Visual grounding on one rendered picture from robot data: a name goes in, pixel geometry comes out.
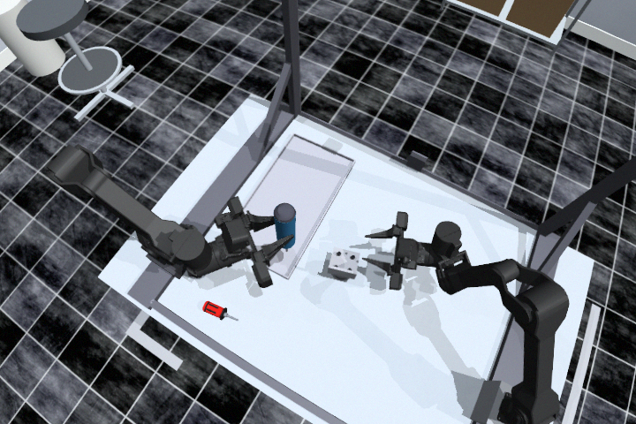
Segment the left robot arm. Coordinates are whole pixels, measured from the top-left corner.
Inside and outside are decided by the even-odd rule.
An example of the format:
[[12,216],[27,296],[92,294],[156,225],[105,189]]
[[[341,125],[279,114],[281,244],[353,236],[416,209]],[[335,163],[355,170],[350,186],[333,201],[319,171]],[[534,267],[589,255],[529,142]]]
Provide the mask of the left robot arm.
[[[503,306],[524,330],[523,382],[505,393],[497,419],[500,417],[504,424],[549,424],[560,410],[559,396],[551,384],[555,335],[567,315],[569,297],[545,273],[514,259],[472,266],[467,251],[459,251],[461,236],[461,228],[451,221],[442,221],[435,228],[427,267],[435,268],[439,287],[453,295],[466,288],[495,286]],[[399,238],[397,258],[401,268],[416,270],[417,263],[422,263],[419,252],[425,244],[418,242]],[[533,287],[515,297],[507,287],[515,279]]]

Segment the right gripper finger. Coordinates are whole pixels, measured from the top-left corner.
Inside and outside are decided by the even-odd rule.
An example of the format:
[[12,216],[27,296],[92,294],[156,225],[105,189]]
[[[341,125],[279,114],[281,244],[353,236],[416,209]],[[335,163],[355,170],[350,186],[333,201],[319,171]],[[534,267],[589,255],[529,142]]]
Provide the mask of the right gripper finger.
[[293,238],[294,238],[294,235],[292,234],[284,238],[281,238],[269,245],[261,246],[261,249],[267,260],[268,267],[270,267],[269,262],[272,260],[272,258]]
[[249,210],[247,210],[246,212],[249,216],[254,232],[260,231],[275,224],[274,216],[256,216],[251,214]]

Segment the grey l-shaped bracket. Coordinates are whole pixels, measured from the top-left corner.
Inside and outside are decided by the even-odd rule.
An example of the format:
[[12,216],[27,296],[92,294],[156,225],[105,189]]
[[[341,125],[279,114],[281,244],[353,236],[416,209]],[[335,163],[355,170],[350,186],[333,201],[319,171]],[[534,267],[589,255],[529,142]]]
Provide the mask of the grey l-shaped bracket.
[[[341,252],[341,255],[338,256],[337,252]],[[351,259],[352,255],[355,256],[355,259]],[[357,276],[356,271],[357,271],[359,259],[360,259],[360,253],[334,247],[332,255],[331,255],[329,267],[328,267],[328,273],[337,275],[337,276],[343,276],[343,277],[355,279],[355,277]],[[337,265],[337,267],[334,267],[335,265]],[[352,269],[352,270],[348,270],[348,269]]]

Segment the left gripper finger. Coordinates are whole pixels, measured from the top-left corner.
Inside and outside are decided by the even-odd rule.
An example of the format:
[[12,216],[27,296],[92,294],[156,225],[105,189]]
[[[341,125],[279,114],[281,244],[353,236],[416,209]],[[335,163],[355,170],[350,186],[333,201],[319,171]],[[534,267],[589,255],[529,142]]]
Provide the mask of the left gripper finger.
[[383,269],[384,271],[388,271],[387,276],[390,275],[390,263],[388,262],[383,262],[383,261],[377,261],[377,260],[373,260],[373,259],[369,259],[369,258],[362,258],[362,260],[367,261],[369,263],[374,264],[375,266],[377,265],[377,267],[379,266],[380,269]]
[[370,238],[370,239],[393,239],[394,236],[394,227],[395,224],[392,224],[392,228],[386,230],[386,231],[381,231],[381,232],[377,232],[377,233],[373,233],[373,234],[368,234],[365,235],[365,238]]

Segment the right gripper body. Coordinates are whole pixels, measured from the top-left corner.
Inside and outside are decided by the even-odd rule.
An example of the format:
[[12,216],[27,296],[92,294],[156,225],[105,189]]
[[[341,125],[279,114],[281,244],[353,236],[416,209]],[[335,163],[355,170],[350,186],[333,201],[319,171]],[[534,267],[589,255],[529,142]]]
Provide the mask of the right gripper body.
[[250,233],[250,231],[253,230],[253,226],[250,222],[248,215],[244,213],[243,206],[241,204],[239,197],[236,196],[234,198],[231,198],[227,202],[227,206],[232,214],[233,219],[236,219],[236,218],[242,219],[244,228],[246,227],[245,230],[247,231],[247,234],[249,237],[249,241],[247,242],[246,246],[250,246],[252,248],[252,251],[250,252],[250,250],[248,249],[249,250],[248,254],[244,254],[239,257],[223,258],[222,252],[226,250],[225,246],[223,242],[217,243],[215,238],[214,241],[211,241],[211,245],[212,245],[214,254],[216,256],[216,259],[219,263],[219,266],[221,267],[221,269],[225,267],[229,268],[232,266],[231,264],[234,264],[236,262],[243,261],[244,259],[246,260],[252,259],[253,265],[251,266],[251,268],[253,270],[254,276],[256,278],[256,281],[259,287],[267,288],[273,285],[271,275],[267,268],[267,265],[268,265],[267,260],[262,250],[257,251],[254,240]]

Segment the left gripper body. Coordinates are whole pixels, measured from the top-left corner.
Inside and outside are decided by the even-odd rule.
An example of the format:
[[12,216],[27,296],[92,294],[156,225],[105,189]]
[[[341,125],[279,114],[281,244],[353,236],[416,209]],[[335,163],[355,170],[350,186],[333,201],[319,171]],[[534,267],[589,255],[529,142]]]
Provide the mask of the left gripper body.
[[[394,265],[390,265],[391,278],[390,278],[389,290],[399,291],[402,289],[403,274],[400,274],[401,260],[397,258],[397,251],[398,251],[398,240],[399,238],[404,237],[404,233],[408,227],[408,217],[409,215],[406,212],[402,212],[402,211],[397,212],[397,217],[396,217],[397,224],[394,227],[394,236],[393,236],[393,237],[396,236],[395,238],[397,238],[397,240],[396,240]],[[423,259],[422,259],[422,263],[417,263],[417,265],[426,267],[428,265],[430,246],[429,246],[429,243],[426,243],[426,242],[421,242],[421,243],[425,244],[424,249],[420,249],[420,252],[419,252],[419,257]]]

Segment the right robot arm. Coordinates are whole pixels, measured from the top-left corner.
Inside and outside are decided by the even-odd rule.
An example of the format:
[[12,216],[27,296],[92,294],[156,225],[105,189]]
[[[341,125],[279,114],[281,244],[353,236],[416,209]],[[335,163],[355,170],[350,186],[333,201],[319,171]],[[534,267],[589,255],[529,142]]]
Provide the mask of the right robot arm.
[[[90,195],[134,229],[143,245],[140,248],[158,261],[161,258],[171,266],[182,261],[187,266],[188,276],[195,278],[221,269],[211,242],[208,243],[195,226],[157,216],[116,184],[103,169],[102,162],[80,144],[76,147],[68,145],[47,168],[47,177],[67,192]],[[216,241],[225,246],[223,258],[249,253],[246,247],[249,237],[241,218],[233,219],[231,212],[227,212],[216,216],[214,221],[216,228],[222,231]]]

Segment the red screwdriver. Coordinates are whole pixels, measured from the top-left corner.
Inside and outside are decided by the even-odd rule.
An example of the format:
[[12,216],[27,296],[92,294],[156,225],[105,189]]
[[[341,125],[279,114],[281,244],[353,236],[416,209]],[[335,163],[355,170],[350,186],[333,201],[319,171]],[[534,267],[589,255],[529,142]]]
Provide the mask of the red screwdriver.
[[210,301],[206,301],[203,308],[202,308],[203,312],[212,314],[215,317],[219,317],[220,320],[224,319],[224,317],[229,317],[235,321],[238,321],[239,319],[228,315],[227,313],[227,307],[226,308],[222,308],[220,306],[218,306],[217,304],[214,304]]

